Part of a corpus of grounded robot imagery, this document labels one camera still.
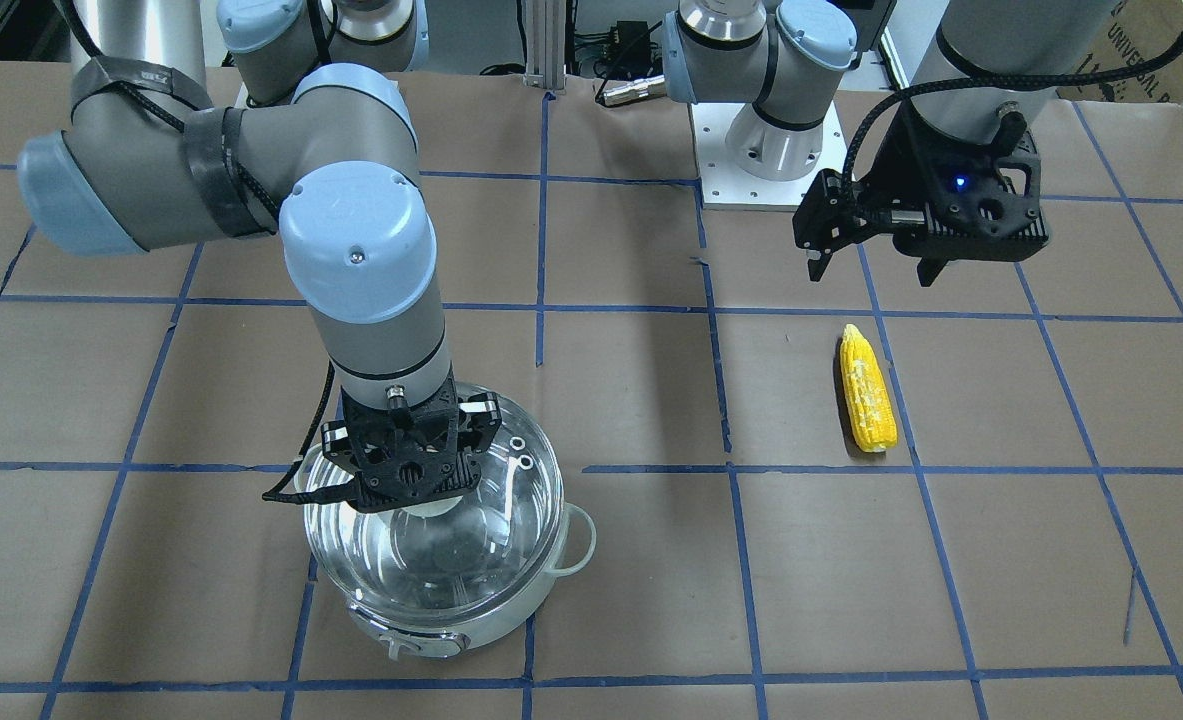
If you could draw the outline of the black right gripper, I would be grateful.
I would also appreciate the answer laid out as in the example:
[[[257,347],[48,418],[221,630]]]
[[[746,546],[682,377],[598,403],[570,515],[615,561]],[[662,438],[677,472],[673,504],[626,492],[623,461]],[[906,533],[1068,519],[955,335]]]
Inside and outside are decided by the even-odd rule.
[[[457,406],[457,424],[451,430],[454,471],[466,471],[468,460],[487,455],[503,424],[498,393],[476,393]]]

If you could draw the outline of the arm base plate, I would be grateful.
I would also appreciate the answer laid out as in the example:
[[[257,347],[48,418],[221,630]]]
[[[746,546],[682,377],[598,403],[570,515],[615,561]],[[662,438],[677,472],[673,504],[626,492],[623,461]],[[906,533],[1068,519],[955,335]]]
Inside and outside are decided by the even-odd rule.
[[[821,169],[843,167],[847,145],[838,110],[819,127],[786,131],[738,102],[691,108],[702,205],[715,210],[795,210]]]

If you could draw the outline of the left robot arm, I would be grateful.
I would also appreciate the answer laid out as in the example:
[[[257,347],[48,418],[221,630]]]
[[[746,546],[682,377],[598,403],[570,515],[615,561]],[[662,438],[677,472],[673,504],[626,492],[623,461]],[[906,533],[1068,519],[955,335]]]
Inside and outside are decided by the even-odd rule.
[[[664,17],[667,92],[737,102],[728,140],[763,179],[817,167],[825,113],[873,45],[891,1],[683,1]],[[832,257],[875,234],[917,259],[924,286],[948,262],[1017,262],[1049,240],[1032,132],[1056,87],[1107,22],[1108,1],[951,1],[914,85],[951,90],[899,102],[862,177],[820,169],[793,215],[819,281]]]

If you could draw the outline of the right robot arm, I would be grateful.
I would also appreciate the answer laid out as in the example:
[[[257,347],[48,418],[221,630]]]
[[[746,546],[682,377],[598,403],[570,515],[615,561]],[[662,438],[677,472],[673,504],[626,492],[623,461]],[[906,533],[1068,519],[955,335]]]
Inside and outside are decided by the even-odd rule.
[[[480,419],[451,395],[437,236],[419,141],[387,73],[425,50],[418,1],[221,1],[248,99],[222,108],[179,1],[62,1],[73,35],[70,128],[24,147],[43,233],[112,257],[279,236],[341,384],[348,448],[454,458]]]

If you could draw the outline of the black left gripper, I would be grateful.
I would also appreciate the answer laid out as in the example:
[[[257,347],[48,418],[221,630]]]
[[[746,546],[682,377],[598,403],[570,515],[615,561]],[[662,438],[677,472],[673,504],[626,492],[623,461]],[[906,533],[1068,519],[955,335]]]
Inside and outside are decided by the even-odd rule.
[[[933,286],[953,260],[1017,262],[1045,249],[1040,158],[1024,113],[1004,113],[993,138],[970,143],[901,106],[870,173],[843,186],[820,170],[791,218],[812,283],[834,252],[888,233],[917,261],[917,283]]]

